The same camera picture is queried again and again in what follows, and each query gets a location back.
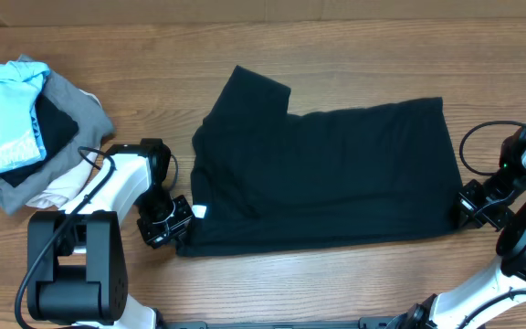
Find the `black t-shirt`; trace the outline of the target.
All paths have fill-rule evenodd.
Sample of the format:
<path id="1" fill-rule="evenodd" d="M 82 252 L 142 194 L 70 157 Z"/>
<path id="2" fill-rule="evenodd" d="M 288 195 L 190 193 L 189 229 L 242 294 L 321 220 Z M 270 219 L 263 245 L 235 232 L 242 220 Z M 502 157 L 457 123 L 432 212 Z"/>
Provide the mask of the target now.
<path id="1" fill-rule="evenodd" d="M 455 231 L 462 186 L 441 98 L 288 111 L 290 90 L 236 67 L 195 132 L 191 192 L 205 214 L 181 257 L 411 239 Z"/>

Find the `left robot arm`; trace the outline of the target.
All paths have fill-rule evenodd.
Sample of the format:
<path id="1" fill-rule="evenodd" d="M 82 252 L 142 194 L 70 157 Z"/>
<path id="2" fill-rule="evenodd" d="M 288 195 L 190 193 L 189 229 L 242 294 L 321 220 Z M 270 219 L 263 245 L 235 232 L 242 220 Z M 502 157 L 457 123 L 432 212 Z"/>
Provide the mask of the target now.
<path id="1" fill-rule="evenodd" d="M 195 214 L 163 186 L 171 150 L 160 139 L 114 144 L 92 181 L 58 211 L 38 211 L 27 228 L 27 271 L 14 312 L 62 328 L 163 328 L 161 313 L 128 292 L 121 223 L 137 207 L 148 246 L 182 241 Z"/>

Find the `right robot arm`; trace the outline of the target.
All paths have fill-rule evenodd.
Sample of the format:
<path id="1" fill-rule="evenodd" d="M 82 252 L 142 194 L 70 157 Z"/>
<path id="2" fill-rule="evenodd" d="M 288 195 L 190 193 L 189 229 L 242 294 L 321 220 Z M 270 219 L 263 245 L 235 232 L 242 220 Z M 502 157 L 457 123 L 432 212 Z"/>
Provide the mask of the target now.
<path id="1" fill-rule="evenodd" d="M 432 295 L 401 315 L 395 328 L 482 328 L 526 302 L 526 123 L 501 145 L 499 168 L 458 193 L 460 228 L 489 224 L 499 232 L 489 266 L 450 292 Z"/>

